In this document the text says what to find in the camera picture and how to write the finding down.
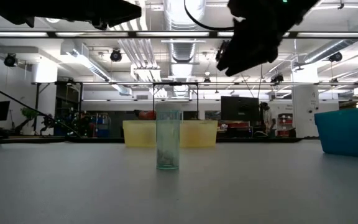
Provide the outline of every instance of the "ceiling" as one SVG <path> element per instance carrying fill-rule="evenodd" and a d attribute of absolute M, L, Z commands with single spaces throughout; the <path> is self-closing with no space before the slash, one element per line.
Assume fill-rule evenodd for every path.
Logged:
<path fill-rule="evenodd" d="M 338 10 L 336 7 L 339 5 L 339 1 L 335 0 L 322 0 L 316 5 L 316 7 L 307 13 L 304 21 L 299 25 L 293 27 L 292 30 L 302 31 L 348 31 L 351 27 L 358 25 L 358 0 L 345 0 L 346 6 L 344 9 Z M 225 7 L 227 1 L 222 0 L 207 0 L 207 7 L 203 23 L 209 26 L 215 27 L 227 27 L 231 26 L 232 16 L 228 8 Z M 147 0 L 146 1 L 146 13 L 145 20 L 149 30 L 165 30 L 165 19 L 162 0 Z M 5 19 L 0 17 L 0 30 L 61 30 L 61 31 L 88 31 L 95 30 L 93 26 L 87 22 L 67 22 L 59 21 L 58 23 L 50 23 L 44 18 L 36 18 L 35 27 L 33 29 L 26 25 L 15 26 Z M 161 43 L 161 39 L 152 39 L 152 48 L 157 61 L 157 64 L 161 68 L 161 76 L 168 77 L 170 74 L 170 57 L 167 44 Z M 242 74 L 249 82 L 258 82 L 260 77 L 265 77 L 269 70 L 276 67 L 279 63 L 283 62 L 292 55 L 308 54 L 319 47 L 327 44 L 331 40 L 283 40 L 279 48 L 279 57 L 274 63 L 266 63 L 262 66 L 252 68 L 244 71 Z M 60 39 L 0 39 L 0 47 L 2 46 L 34 46 L 38 47 L 48 54 L 54 56 L 61 65 L 65 65 L 59 69 L 59 75 L 74 77 L 78 81 L 93 81 L 93 74 L 84 66 L 78 65 L 67 61 L 65 55 L 60 55 L 60 46 L 63 40 Z M 131 62 L 123 55 L 123 60 L 118 63 L 112 63 L 109 59 L 109 55 L 113 48 L 120 47 L 117 39 L 76 39 L 75 42 L 85 44 L 89 47 L 89 56 L 103 67 L 106 71 L 111 72 L 111 75 L 115 77 L 117 81 L 133 81 L 129 75 L 131 70 Z M 196 46 L 196 58 L 192 76 L 190 80 L 202 81 L 204 79 L 204 73 L 211 73 L 211 81 L 218 82 L 233 82 L 238 80 L 241 76 L 227 77 L 224 72 L 216 70 L 214 55 L 217 48 L 220 46 L 222 40 L 219 39 L 206 39 L 205 43 L 197 44 Z M 343 60 L 345 61 L 358 55 L 358 42 L 341 51 L 343 54 Z M 357 70 L 358 69 L 358 57 L 341 63 L 340 66 L 336 66 L 333 63 L 334 68 L 331 70 L 331 64 L 329 62 L 318 62 L 318 71 L 320 80 L 329 80 L 335 75 Z M 290 68 L 282 70 L 285 79 L 290 81 Z M 358 74 L 349 78 L 343 79 L 344 82 L 353 82 L 358 80 Z"/>

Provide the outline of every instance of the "white ceiling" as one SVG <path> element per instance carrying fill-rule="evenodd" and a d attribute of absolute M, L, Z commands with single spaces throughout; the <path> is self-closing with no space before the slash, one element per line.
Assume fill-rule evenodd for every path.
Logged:
<path fill-rule="evenodd" d="M 344 1 L 347 5 L 358 6 L 358 0 Z M 162 0 L 147 0 L 147 12 L 146 21 L 149 30 L 164 30 L 164 15 L 163 11 L 155 10 L 162 5 Z M 215 27 L 226 27 L 231 26 L 232 16 L 226 7 L 217 7 L 224 5 L 225 1 L 218 0 L 207 0 L 207 8 L 203 22 L 210 26 Z M 322 0 L 319 7 L 326 6 L 337 6 L 339 0 Z M 338 9 L 324 9 L 324 10 L 312 10 L 305 17 L 303 23 L 300 26 L 295 26 L 292 30 L 306 30 L 306 31 L 338 31 L 338 30 L 349 30 L 350 27 L 358 25 L 358 9 L 344 8 Z M 31 29 L 26 25 L 15 26 L 5 19 L 0 17 L 0 30 L 95 30 L 92 25 L 86 22 L 67 22 L 60 21 L 58 23 L 49 23 L 43 18 L 37 18 L 35 22 L 35 28 Z M 38 47 L 47 53 L 53 55 L 57 59 L 65 63 L 65 57 L 60 55 L 60 45 L 63 40 L 58 39 L 0 39 L 0 46 L 34 46 Z M 115 39 L 77 39 L 75 40 L 78 44 L 84 43 L 89 47 L 91 57 L 96 60 L 100 66 L 105 70 L 112 72 L 112 75 L 119 81 L 129 81 L 131 77 L 129 75 L 131 63 L 124 60 L 119 63 L 112 63 L 109 60 L 109 54 L 112 49 L 119 47 L 117 40 Z M 238 76 L 226 77 L 223 72 L 218 72 L 215 68 L 214 54 L 216 49 L 220 46 L 222 40 L 218 39 L 207 39 L 206 43 L 198 44 L 197 46 L 197 57 L 196 62 L 199 65 L 195 65 L 193 69 L 194 80 L 202 80 L 204 78 L 204 72 L 210 72 L 212 77 L 218 76 L 219 82 L 232 82 L 238 79 Z M 318 49 L 322 45 L 328 43 L 330 40 L 297 40 L 296 48 L 298 54 L 307 54 L 313 50 Z M 152 46 L 158 65 L 162 69 L 162 76 L 166 77 L 169 74 L 169 63 L 168 63 L 168 49 L 166 44 L 162 44 L 160 39 L 152 39 Z M 99 52 L 105 53 L 104 57 L 99 55 Z M 203 52 L 207 52 L 206 59 L 203 56 Z M 266 63 L 263 65 L 262 74 L 266 74 L 274 66 L 282 62 L 282 59 L 287 58 L 290 54 L 295 54 L 294 40 L 284 40 L 279 48 L 280 56 L 279 60 L 274 63 Z M 351 58 L 358 54 L 358 43 L 342 50 L 343 60 Z M 60 75 L 67 75 L 75 77 L 77 80 L 93 80 L 92 73 L 82 67 L 72 63 L 67 64 L 72 69 L 61 69 Z M 341 66 L 335 67 L 333 71 L 327 70 L 331 65 L 326 62 L 319 62 L 319 71 L 324 71 L 319 74 L 320 79 L 326 80 L 332 76 L 340 73 L 348 72 L 358 68 L 358 58 L 344 63 Z M 289 79 L 290 70 L 284 71 L 286 79 Z M 255 82 L 260 78 L 261 69 L 260 67 L 252 68 L 242 73 L 244 76 L 250 76 L 249 81 Z M 358 80 L 358 76 L 351 77 L 343 81 L 354 81 Z"/>

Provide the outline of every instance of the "blue bin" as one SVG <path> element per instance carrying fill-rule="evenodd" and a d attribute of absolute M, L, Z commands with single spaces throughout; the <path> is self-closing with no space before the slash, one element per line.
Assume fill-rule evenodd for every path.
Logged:
<path fill-rule="evenodd" d="M 315 114 L 325 153 L 358 157 L 358 109 Z"/>

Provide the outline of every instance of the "shelving unit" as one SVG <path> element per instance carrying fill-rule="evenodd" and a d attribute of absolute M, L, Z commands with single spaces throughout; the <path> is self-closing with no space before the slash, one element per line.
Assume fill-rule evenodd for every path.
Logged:
<path fill-rule="evenodd" d="M 277 136 L 281 138 L 289 138 L 290 130 L 293 127 L 293 114 L 292 113 L 282 113 L 278 115 L 277 121 Z"/>

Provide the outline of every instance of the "white column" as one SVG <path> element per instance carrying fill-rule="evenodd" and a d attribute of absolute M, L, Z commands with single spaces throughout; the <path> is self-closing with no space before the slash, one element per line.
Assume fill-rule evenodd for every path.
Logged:
<path fill-rule="evenodd" d="M 296 127 L 296 136 L 304 138 L 307 136 L 318 136 L 314 114 L 319 109 L 317 68 L 315 65 L 307 65 L 303 70 L 293 71 L 293 82 L 310 82 L 310 85 L 294 86 L 292 88 L 293 117 Z"/>
<path fill-rule="evenodd" d="M 57 81 L 57 64 L 47 58 L 42 58 L 40 63 L 32 66 L 32 74 L 34 82 L 55 82 Z M 51 114 L 55 117 L 55 103 L 56 103 L 56 85 L 49 85 L 39 94 L 38 110 Z M 44 127 L 41 122 L 44 121 L 42 116 L 37 118 L 37 133 Z M 42 134 L 53 135 L 53 128 L 47 129 Z"/>

